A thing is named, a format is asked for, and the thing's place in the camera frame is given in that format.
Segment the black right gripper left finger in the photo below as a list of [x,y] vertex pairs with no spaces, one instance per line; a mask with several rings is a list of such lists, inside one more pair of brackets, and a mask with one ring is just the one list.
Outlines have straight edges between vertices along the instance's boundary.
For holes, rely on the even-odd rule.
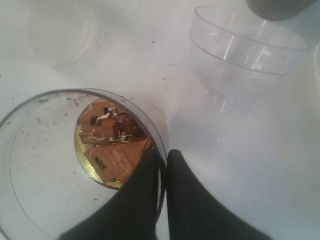
[[155,240],[160,160],[155,149],[145,149],[123,187],[97,212],[59,239]]

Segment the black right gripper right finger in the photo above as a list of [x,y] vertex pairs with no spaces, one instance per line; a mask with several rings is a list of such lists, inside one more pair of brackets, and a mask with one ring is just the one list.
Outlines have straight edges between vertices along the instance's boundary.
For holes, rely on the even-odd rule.
[[270,239],[217,201],[199,182],[177,149],[168,153],[166,179],[171,240]]

